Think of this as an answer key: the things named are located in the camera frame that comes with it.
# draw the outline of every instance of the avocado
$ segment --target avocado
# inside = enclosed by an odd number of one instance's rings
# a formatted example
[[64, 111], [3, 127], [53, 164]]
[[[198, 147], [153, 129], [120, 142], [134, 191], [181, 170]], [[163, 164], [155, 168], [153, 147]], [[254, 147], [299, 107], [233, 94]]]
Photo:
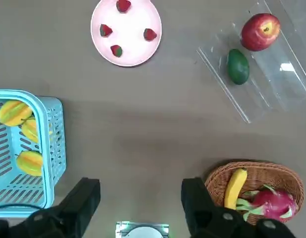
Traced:
[[237, 85], [244, 84], [250, 74], [247, 58], [238, 49], [231, 49], [227, 57], [227, 71], [232, 82]]

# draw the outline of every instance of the pink dragon fruit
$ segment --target pink dragon fruit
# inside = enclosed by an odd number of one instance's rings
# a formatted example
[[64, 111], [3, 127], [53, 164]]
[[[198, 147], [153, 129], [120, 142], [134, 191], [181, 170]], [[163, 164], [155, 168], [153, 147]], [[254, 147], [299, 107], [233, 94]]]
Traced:
[[275, 220], [290, 218], [295, 214], [297, 204], [291, 194], [267, 185], [264, 187], [266, 189], [261, 191], [246, 192], [253, 197], [252, 202], [238, 198], [236, 210], [248, 211], [243, 215], [245, 221], [249, 214], [264, 215]]

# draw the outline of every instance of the woven basket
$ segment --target woven basket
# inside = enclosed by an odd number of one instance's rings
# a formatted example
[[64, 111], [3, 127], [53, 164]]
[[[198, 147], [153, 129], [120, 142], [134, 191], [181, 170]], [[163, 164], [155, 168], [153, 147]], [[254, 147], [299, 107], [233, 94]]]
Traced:
[[[247, 200], [250, 199], [248, 196], [243, 195], [245, 191], [258, 190], [262, 188], [263, 184], [267, 184], [275, 188], [284, 189], [293, 195], [296, 204], [298, 205], [295, 214], [300, 211], [305, 198], [302, 180], [294, 171], [283, 165], [264, 162], [232, 162], [220, 166], [212, 171], [205, 182], [205, 186], [216, 205], [224, 206], [226, 186], [233, 172], [237, 168], [245, 168], [248, 172], [247, 180], [239, 195], [240, 198]], [[263, 218], [263, 216], [250, 214], [248, 222], [255, 225], [258, 219], [261, 218]], [[292, 218], [293, 216], [287, 219], [282, 219], [281, 222], [287, 222]]]

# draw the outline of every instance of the red apple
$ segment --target red apple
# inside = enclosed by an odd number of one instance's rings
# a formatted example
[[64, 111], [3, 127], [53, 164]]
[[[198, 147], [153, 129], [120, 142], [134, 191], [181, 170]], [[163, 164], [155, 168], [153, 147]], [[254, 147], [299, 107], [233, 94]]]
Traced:
[[249, 51], [268, 48], [281, 30], [280, 21], [270, 13], [259, 13], [251, 17], [242, 28], [241, 44]]

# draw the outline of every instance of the pink plate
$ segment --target pink plate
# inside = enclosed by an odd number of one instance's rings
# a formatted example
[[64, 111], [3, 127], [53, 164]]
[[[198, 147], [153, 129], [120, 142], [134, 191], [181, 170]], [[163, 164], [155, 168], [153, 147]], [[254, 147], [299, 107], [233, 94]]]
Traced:
[[[157, 50], [162, 37], [162, 23], [158, 11], [150, 0], [129, 0], [131, 7], [120, 13], [116, 0], [101, 0], [91, 20], [91, 35], [99, 53], [113, 64], [125, 67], [147, 61]], [[100, 35], [100, 25], [109, 26], [113, 32], [108, 37]], [[148, 42], [143, 37], [146, 28], [153, 29], [157, 37]], [[110, 47], [119, 45], [121, 57], [112, 54]]]

